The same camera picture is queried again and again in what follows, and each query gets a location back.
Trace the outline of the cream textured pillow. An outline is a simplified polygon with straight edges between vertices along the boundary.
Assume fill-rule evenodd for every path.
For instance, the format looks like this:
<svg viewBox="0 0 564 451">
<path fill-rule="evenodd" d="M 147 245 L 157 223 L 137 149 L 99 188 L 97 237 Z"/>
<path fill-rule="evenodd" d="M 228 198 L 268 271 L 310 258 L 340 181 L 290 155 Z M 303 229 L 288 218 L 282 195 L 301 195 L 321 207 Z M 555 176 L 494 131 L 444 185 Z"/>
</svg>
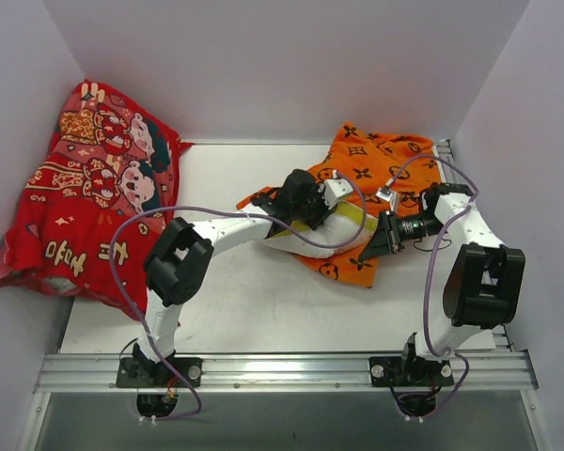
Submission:
<svg viewBox="0 0 564 451">
<path fill-rule="evenodd" d="M 300 257 L 325 259 L 356 249 L 369 242 L 378 225 L 378 220 L 369 213 L 364 214 L 361 207 L 341 201 L 323 225 L 315 230 L 307 225 L 293 221 L 291 227 L 299 234 L 315 243 L 331 247 L 321 248 L 300 240 L 284 229 L 260 243 Z"/>
</svg>

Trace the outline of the orange black patterned pillowcase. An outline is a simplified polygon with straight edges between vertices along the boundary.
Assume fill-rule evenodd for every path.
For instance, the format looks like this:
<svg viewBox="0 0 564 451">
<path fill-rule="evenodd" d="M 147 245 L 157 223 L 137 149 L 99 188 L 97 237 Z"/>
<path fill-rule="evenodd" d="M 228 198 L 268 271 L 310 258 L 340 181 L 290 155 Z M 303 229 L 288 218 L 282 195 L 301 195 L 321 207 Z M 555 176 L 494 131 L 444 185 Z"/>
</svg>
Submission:
<svg viewBox="0 0 564 451">
<path fill-rule="evenodd" d="M 324 250 L 315 248 L 314 257 L 293 254 L 294 258 L 314 272 L 357 287 L 371 288 L 374 284 L 380 259 L 361 260 L 372 237 L 378 218 L 389 210 L 389 203 L 376 195 L 389 180 L 397 180 L 392 189 L 398 195 L 397 214 L 406 216 L 418 212 L 418 196 L 433 183 L 445 180 L 443 170 L 434 160 L 434 143 L 427 137 L 415 134 L 370 133 L 365 134 L 351 122 L 343 124 L 337 132 L 324 159 L 307 169 L 319 181 L 325 181 L 338 171 L 351 179 L 364 199 L 357 194 L 343 200 L 331 215 L 333 226 L 346 228 L 341 238 L 332 238 L 333 243 L 345 241 L 352 236 L 361 223 L 362 203 L 367 204 L 365 230 L 348 249 Z"/>
</svg>

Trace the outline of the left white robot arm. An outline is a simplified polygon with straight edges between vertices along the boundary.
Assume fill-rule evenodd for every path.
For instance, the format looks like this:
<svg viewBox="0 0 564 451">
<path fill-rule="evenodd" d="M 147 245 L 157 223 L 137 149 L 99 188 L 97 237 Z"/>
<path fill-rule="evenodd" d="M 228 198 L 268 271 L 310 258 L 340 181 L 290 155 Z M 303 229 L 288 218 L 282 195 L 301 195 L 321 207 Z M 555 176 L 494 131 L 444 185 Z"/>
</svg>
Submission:
<svg viewBox="0 0 564 451">
<path fill-rule="evenodd" d="M 351 191 L 343 179 L 318 181 L 295 169 L 282 186 L 254 195 L 231 216 L 195 223 L 172 220 L 143 265 L 148 330 L 133 347 L 138 376 L 150 386 L 163 385 L 170 378 L 181 308 L 198 293 L 213 257 L 271 238 L 294 221 L 314 230 Z"/>
</svg>

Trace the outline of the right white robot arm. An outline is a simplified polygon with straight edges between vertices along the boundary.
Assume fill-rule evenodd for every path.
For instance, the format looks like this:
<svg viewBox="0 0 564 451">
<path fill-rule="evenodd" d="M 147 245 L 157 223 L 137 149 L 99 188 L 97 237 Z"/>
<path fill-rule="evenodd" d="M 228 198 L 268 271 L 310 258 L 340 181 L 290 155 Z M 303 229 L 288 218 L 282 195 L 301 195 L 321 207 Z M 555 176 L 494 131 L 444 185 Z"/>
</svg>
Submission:
<svg viewBox="0 0 564 451">
<path fill-rule="evenodd" d="M 359 255 L 361 262 L 396 254 L 407 241 L 449 236 L 460 245 L 442 293 L 442 311 L 412 334 L 398 361 L 397 374 L 419 384 L 428 376 L 448 377 L 449 356 L 471 337 L 511 322 L 517 310 L 525 254 L 499 240 L 484 221 L 471 189 L 434 183 L 421 195 L 418 212 L 399 217 L 384 212 Z"/>
</svg>

